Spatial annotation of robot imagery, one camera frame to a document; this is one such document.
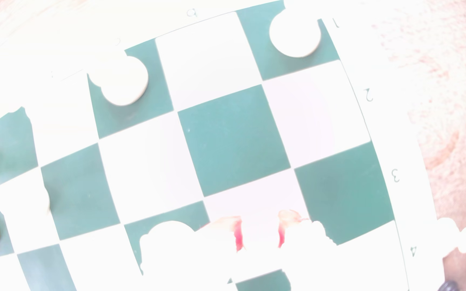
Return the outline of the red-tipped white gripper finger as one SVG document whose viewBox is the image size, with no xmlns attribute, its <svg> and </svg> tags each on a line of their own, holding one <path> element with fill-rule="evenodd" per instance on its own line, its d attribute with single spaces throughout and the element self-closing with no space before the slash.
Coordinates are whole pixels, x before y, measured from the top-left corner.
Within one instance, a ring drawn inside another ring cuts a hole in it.
<svg viewBox="0 0 466 291">
<path fill-rule="evenodd" d="M 181 221 L 155 225 L 140 238 L 146 290 L 222 290 L 242 248 L 241 216 L 193 230 Z"/>
<path fill-rule="evenodd" d="M 320 221 L 278 213 L 282 271 L 291 290 L 374 290 L 364 246 L 337 245 Z"/>
</svg>

